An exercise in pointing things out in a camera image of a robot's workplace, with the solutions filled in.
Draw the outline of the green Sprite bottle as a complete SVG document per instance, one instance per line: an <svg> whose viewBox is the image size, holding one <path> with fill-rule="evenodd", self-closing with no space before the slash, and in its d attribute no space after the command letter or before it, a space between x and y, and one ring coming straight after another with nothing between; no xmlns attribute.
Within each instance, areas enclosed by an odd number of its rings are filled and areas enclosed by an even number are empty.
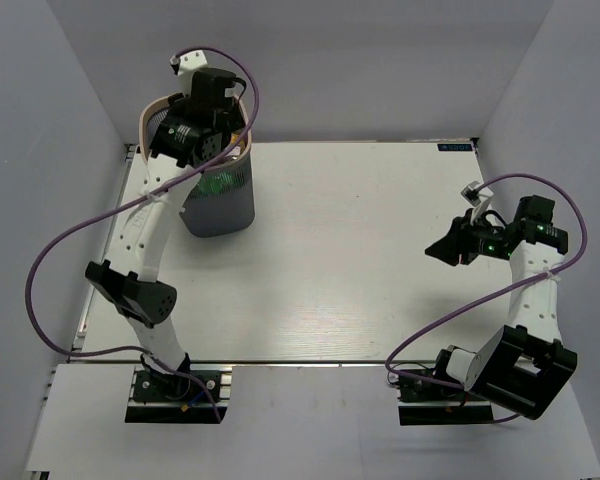
<svg viewBox="0 0 600 480"><path fill-rule="evenodd" d="M194 198L207 198L227 194L244 185L244 176L236 173L221 172L203 176L194 188Z"/></svg>

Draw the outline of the orange label clear bottle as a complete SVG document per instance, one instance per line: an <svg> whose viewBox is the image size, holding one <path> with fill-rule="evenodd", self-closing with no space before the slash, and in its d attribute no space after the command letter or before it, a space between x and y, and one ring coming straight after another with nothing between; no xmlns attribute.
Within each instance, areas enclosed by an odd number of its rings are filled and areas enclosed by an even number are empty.
<svg viewBox="0 0 600 480"><path fill-rule="evenodd" d="M234 146L234 148L229 152L229 156L232 158L238 158L246 147L245 140L238 141L238 137L238 132L232 133L230 137L230 143Z"/></svg>

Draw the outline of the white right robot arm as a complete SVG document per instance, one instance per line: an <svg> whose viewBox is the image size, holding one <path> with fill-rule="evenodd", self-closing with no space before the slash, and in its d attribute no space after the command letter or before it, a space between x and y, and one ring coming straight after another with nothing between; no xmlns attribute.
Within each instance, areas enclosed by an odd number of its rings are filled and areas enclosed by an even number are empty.
<svg viewBox="0 0 600 480"><path fill-rule="evenodd" d="M557 321L558 280L568 234L554 226L554 201L520 199L512 222L488 220L491 201L473 199L449 232L425 251L451 266L479 256L508 262L516 289L506 324L477 352L451 345L440 351L433 390L452 399L466 391L530 420L541 417L568 382L577 355L563 343Z"/></svg>

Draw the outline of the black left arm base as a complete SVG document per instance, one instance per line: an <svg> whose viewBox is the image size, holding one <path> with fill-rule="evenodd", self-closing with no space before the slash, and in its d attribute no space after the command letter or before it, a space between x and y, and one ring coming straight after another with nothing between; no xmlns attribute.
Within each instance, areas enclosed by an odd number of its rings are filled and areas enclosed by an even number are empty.
<svg viewBox="0 0 600 480"><path fill-rule="evenodd" d="M190 372L210 392L216 407L195 382L179 378L168 382L138 367L132 376L125 413L127 424L218 424L230 398L232 367L194 364Z"/></svg>

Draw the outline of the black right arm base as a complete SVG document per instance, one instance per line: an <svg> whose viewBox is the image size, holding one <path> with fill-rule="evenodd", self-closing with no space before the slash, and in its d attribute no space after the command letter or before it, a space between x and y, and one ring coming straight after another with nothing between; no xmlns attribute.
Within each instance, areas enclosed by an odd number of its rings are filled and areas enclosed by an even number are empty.
<svg viewBox="0 0 600 480"><path fill-rule="evenodd" d="M495 420L491 404L467 392L387 373L397 390L399 424L404 427L464 426Z"/></svg>

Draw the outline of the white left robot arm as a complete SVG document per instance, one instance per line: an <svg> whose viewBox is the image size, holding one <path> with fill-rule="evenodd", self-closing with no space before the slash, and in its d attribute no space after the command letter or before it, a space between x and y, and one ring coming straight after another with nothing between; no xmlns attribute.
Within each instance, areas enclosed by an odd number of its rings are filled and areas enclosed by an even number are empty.
<svg viewBox="0 0 600 480"><path fill-rule="evenodd" d="M191 387L190 359L171 320L174 287L158 278L162 255L198 167L217 157L245 122L233 90L235 73L203 67L187 89L147 105L139 120L139 152L146 171L141 202L131 209L102 262L85 272L94 288L125 317L137 336L145 368L157 387L179 399Z"/></svg>

